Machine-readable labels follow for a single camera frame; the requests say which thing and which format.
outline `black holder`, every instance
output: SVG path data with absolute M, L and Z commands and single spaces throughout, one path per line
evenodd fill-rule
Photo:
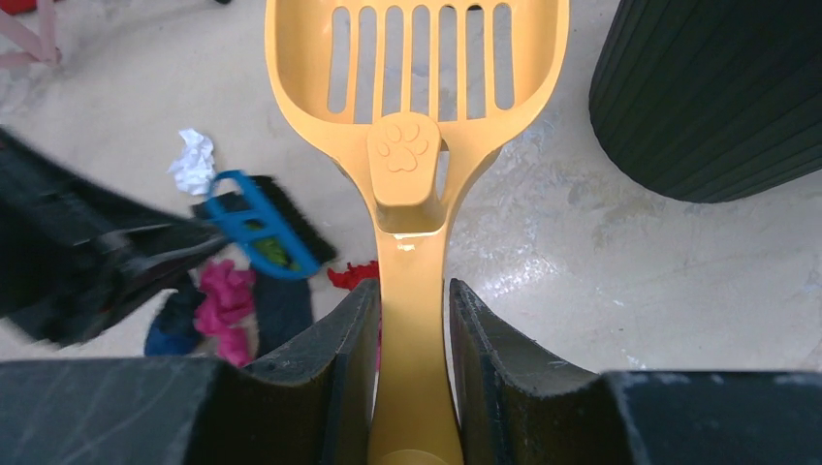
M 0 129 L 0 317 L 84 342 L 228 244 L 212 225 L 131 201 Z

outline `crumpled paper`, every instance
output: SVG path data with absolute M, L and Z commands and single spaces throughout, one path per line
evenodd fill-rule
M 192 196 L 202 196 L 208 192 L 211 179 L 214 178 L 214 142 L 193 129 L 179 132 L 185 140 L 185 148 L 169 167 L 174 174 L 174 183 L 182 192 Z

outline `floor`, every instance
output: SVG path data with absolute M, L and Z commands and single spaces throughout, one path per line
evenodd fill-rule
M 553 98 L 466 199 L 448 277 L 592 370 L 822 370 L 822 172 L 717 205 L 661 198 L 619 172 L 587 114 L 616 7 L 572 2 Z M 166 170 L 182 148 L 177 131 L 196 128 L 213 138 L 219 169 L 278 175 L 338 246 L 335 266 L 374 259 L 354 187 L 273 99 L 264 1 L 67 0 L 57 8 L 63 64 L 0 71 L 0 122 L 99 182 L 181 214 L 197 200 Z M 324 276 L 312 287 L 318 316 L 344 296 Z M 137 356 L 160 301 L 61 351 L 0 326 L 0 358 Z

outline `red cloth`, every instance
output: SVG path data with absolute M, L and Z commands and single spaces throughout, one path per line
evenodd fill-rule
M 37 0 L 0 0 L 0 10 L 9 15 L 33 12 L 37 10 Z
M 376 260 L 372 260 L 368 262 L 368 264 L 358 264 L 356 266 L 351 266 L 351 264 L 348 263 L 348 270 L 341 273 L 337 273 L 329 268 L 329 279 L 332 281 L 332 284 L 336 288 L 347 289 L 349 291 L 354 291 L 354 288 L 356 288 L 363 279 L 379 279 L 379 277 L 380 266 Z

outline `dark green bin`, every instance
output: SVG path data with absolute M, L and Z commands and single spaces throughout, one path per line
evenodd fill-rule
M 822 0 L 622 0 L 589 94 L 626 174 L 690 202 L 822 168 Z

